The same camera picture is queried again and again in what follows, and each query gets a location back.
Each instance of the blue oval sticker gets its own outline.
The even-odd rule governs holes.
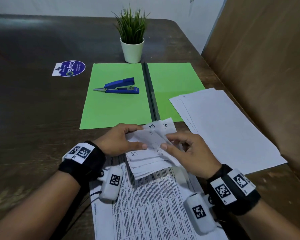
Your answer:
[[[86,65],[78,60],[67,60],[57,63],[54,67],[52,76],[76,76],[84,71]]]

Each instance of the white pot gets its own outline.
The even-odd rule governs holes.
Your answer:
[[[126,44],[126,43],[122,42],[121,38],[120,38],[120,42],[121,42],[121,47],[123,50],[125,61],[128,63],[140,62],[142,48],[143,48],[145,39],[143,38],[143,42],[140,44]]]

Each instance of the person's left hand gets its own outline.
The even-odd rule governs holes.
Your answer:
[[[143,130],[142,126],[120,123],[93,141],[93,143],[96,144],[104,154],[112,157],[132,150],[145,150],[148,148],[146,144],[142,142],[129,142],[124,136],[128,132],[137,130]]]

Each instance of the black wrist strap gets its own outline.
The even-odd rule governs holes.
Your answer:
[[[81,164],[72,159],[64,159],[59,165],[59,171],[69,173],[81,186],[90,181],[96,180],[101,173],[102,167],[106,162],[106,157],[101,149],[91,141],[85,141],[94,149]]]
[[[232,169],[228,165],[223,164],[216,174],[207,180],[207,190],[214,205],[231,211],[235,215],[244,215],[256,206],[261,196],[255,189],[248,194],[244,193],[240,185],[237,185],[234,180],[229,177],[228,173],[230,172],[232,172]],[[252,184],[241,173],[234,177],[234,179],[235,178],[239,179],[242,185]]]

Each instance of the table surface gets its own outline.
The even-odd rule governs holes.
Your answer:
[[[79,125],[92,64],[124,62],[114,24],[114,18],[0,15],[0,219],[57,170],[69,148],[108,130]],[[227,92],[175,22],[149,19],[144,39],[142,61],[190,62],[206,88]],[[66,60],[80,60],[86,70],[52,77],[55,64]],[[300,227],[300,181],[287,164],[248,177]],[[94,239],[91,208],[64,239]]]

